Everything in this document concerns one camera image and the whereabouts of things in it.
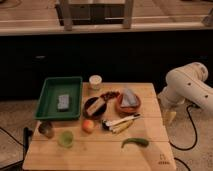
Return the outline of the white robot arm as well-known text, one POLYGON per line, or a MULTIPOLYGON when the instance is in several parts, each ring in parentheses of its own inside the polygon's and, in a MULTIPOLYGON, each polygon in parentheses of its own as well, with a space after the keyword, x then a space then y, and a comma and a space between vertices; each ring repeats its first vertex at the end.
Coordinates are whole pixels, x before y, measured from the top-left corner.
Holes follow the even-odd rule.
POLYGON ((209 114, 213 114, 213 88, 205 84, 207 67, 193 62, 170 70, 166 74, 166 86, 157 95, 163 123, 169 125, 176 116, 175 107, 189 100, 209 114))

